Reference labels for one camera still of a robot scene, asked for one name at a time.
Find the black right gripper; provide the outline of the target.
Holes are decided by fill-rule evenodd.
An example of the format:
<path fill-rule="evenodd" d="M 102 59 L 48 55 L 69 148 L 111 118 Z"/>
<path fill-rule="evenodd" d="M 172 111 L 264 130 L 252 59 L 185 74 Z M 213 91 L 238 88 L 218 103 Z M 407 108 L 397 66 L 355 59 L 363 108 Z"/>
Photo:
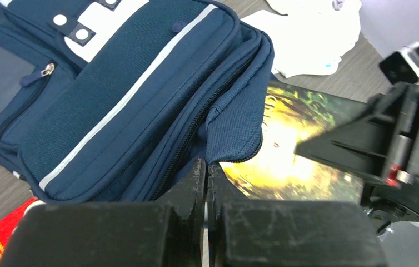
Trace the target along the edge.
<path fill-rule="evenodd" d="M 419 226 L 419 92 L 407 106 L 410 120 L 399 136 L 401 110 L 367 110 L 295 147 L 298 156 L 365 180 L 361 205 L 377 234 L 401 221 Z"/>

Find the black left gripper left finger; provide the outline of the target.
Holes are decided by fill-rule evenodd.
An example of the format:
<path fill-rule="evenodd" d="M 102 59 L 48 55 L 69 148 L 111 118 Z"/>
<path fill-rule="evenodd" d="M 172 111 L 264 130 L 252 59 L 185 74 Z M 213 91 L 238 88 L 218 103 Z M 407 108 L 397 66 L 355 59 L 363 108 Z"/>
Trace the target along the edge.
<path fill-rule="evenodd" d="M 38 205 L 0 266 L 201 266 L 206 163 L 154 202 Z"/>

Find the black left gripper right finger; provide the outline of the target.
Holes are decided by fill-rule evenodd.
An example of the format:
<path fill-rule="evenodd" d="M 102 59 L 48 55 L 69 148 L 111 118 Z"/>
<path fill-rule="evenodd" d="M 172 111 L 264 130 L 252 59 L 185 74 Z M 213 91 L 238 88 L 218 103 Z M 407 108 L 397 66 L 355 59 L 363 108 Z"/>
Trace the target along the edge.
<path fill-rule="evenodd" d="M 207 169 L 210 266 L 387 266 L 351 202 L 251 200 L 219 164 Z"/>

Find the navy blue student backpack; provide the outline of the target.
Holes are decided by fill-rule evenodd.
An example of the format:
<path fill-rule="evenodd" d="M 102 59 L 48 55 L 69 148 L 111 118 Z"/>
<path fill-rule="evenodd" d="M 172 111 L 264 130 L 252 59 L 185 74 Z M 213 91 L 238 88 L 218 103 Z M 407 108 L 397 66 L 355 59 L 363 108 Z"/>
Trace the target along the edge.
<path fill-rule="evenodd" d="M 155 200 L 258 153 L 273 58 L 216 1 L 0 1 L 0 165 L 47 203 Z"/>

